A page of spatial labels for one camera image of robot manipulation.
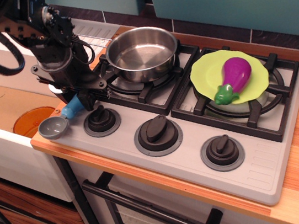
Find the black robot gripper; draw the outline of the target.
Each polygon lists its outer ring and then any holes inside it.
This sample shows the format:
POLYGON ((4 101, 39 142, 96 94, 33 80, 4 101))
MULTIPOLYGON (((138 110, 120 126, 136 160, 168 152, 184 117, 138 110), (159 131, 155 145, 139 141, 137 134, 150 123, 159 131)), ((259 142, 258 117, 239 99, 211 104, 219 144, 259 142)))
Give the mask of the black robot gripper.
POLYGON ((31 72, 37 75, 39 82, 52 86, 51 92, 65 104, 78 93, 77 98, 83 107, 92 111, 96 97, 90 91, 104 90, 107 81, 90 69, 95 53, 91 49, 91 56, 88 56, 85 48, 90 48, 90 45, 82 40, 72 41, 67 47, 56 44, 32 48, 38 64, 31 72))

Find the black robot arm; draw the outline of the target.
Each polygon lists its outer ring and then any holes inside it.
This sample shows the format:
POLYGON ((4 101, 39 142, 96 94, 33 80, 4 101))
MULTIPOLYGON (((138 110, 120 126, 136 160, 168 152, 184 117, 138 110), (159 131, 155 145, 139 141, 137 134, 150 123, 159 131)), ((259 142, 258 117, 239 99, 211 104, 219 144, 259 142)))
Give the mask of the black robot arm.
POLYGON ((73 33, 69 17, 60 16, 45 0, 0 0, 0 43, 14 56, 18 65, 0 65, 0 74, 14 76, 25 66, 17 42, 37 59, 31 68, 40 83, 60 90, 58 97, 69 103, 77 97, 92 111, 98 96, 108 98, 107 82, 89 67, 95 55, 87 55, 88 44, 73 33))

